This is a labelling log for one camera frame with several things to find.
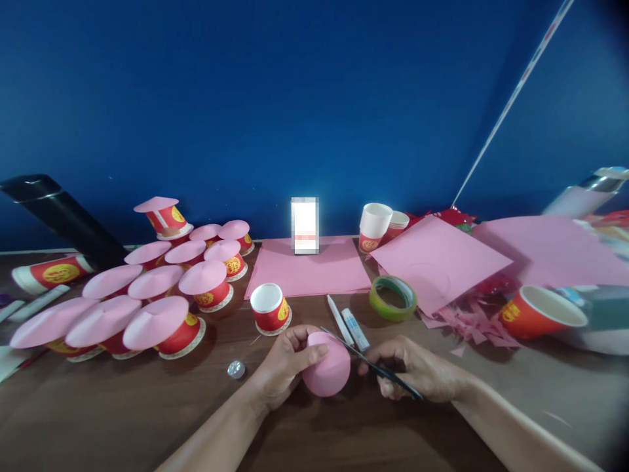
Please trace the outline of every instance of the right hand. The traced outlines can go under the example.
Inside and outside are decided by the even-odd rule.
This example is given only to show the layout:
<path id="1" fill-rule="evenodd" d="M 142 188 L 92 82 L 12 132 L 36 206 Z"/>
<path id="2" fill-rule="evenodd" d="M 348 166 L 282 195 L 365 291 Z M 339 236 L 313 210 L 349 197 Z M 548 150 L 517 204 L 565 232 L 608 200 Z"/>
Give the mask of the right hand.
<path id="1" fill-rule="evenodd" d="M 397 336 L 371 348 L 366 357 L 373 364 L 387 360 L 403 364 L 405 372 L 397 374 L 398 377 L 434 402 L 459 400 L 472 379 L 468 372 L 418 346 L 406 336 Z M 358 367 L 358 375 L 363 376 L 368 371 L 366 363 Z M 384 398 L 399 400 L 410 396 L 396 383 L 382 377 L 377 379 Z"/>

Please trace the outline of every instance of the left hand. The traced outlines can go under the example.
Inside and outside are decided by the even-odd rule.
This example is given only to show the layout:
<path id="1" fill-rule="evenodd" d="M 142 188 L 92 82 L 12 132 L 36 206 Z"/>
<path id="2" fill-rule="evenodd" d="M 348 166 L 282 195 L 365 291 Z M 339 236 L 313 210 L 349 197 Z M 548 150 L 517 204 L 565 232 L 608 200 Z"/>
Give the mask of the left hand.
<path id="1" fill-rule="evenodd" d="M 306 347 L 308 335 L 317 331 L 321 330 L 301 324 L 282 332 L 247 382 L 269 410 L 278 409 L 301 380 L 301 372 L 321 361 L 328 353 L 326 345 Z"/>

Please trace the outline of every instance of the black thermos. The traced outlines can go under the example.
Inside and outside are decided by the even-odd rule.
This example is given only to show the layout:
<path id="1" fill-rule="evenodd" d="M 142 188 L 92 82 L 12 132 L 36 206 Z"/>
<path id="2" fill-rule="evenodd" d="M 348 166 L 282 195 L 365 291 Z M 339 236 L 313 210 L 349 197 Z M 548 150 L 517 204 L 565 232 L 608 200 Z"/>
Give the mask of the black thermos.
<path id="1" fill-rule="evenodd" d="M 124 264 L 126 249 L 50 176 L 17 176 L 0 190 L 84 254 L 98 269 Z"/>

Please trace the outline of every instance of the phone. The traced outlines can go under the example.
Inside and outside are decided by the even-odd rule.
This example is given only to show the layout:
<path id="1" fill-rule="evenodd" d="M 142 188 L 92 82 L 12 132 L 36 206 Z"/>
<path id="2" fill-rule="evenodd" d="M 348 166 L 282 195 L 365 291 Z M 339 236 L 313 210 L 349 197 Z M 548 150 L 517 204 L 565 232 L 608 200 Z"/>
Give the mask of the phone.
<path id="1" fill-rule="evenodd" d="M 319 253 L 319 198 L 290 199 L 293 251 L 295 254 Z"/>

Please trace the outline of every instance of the hand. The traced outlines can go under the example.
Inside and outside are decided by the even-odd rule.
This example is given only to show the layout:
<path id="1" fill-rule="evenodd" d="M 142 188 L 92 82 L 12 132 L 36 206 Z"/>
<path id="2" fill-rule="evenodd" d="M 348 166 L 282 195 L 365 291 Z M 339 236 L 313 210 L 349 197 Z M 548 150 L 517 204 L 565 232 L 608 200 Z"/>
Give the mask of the hand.
<path id="1" fill-rule="evenodd" d="M 317 331 L 321 330 L 307 324 L 285 330 L 247 382 L 270 410 L 278 409 L 286 401 L 301 380 L 304 369 L 321 361 L 328 353 L 326 345 L 306 347 L 308 335 Z"/>
<path id="2" fill-rule="evenodd" d="M 448 402 L 460 399 L 465 393 L 472 376 L 463 369 L 418 346 L 406 336 L 397 336 L 367 353 L 373 364 L 380 361 L 394 361 L 402 364 L 403 374 L 398 377 L 414 387 L 424 398 L 434 402 Z M 369 371 L 366 363 L 358 367 L 358 375 Z M 384 398 L 399 400 L 410 394 L 388 379 L 378 377 L 380 392 Z"/>

